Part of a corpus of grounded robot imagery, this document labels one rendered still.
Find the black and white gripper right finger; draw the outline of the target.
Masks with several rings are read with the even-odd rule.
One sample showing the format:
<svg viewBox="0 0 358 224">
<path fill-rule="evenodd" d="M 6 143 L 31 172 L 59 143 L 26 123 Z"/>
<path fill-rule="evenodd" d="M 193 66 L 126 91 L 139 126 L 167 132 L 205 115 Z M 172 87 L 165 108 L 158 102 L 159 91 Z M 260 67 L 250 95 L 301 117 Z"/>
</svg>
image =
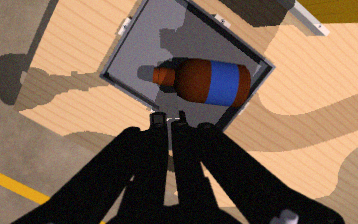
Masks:
<svg viewBox="0 0 358 224">
<path fill-rule="evenodd" d="M 249 224 L 345 224 L 338 212 L 287 186 L 214 124 L 190 127 L 177 93 L 169 93 L 169 130 L 186 224 L 227 224 L 201 162 Z"/>
</svg>

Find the brown bottle with blue label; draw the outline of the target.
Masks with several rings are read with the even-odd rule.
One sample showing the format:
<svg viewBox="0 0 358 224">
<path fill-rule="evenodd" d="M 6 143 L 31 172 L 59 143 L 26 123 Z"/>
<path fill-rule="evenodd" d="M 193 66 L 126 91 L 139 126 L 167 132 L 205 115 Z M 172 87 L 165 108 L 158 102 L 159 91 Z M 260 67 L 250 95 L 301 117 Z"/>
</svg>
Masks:
<svg viewBox="0 0 358 224">
<path fill-rule="evenodd" d="M 188 102 L 237 108 L 249 95 L 251 76 L 245 65 L 190 58 L 176 69 L 154 67 L 153 83 L 174 87 Z"/>
</svg>

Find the yellow crate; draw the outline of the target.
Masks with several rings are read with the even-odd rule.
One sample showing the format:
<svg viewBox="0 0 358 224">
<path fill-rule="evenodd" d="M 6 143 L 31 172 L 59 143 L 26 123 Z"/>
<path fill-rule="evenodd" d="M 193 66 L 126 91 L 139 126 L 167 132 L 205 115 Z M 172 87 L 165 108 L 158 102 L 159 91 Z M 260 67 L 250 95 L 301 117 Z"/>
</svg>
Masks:
<svg viewBox="0 0 358 224">
<path fill-rule="evenodd" d="M 358 0 L 297 0 L 321 24 L 358 23 Z"/>
</svg>

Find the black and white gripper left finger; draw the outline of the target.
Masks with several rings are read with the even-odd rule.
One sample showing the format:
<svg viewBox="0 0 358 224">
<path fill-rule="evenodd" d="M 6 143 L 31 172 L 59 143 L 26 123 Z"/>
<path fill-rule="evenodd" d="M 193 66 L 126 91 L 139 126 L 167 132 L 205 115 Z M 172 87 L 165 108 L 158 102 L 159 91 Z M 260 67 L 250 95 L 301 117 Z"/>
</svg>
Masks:
<svg viewBox="0 0 358 224">
<path fill-rule="evenodd" d="M 48 201 L 10 224 L 100 224 L 125 187 L 113 224 L 153 224 L 171 150 L 169 93 L 149 119 L 149 129 L 125 128 Z"/>
</svg>

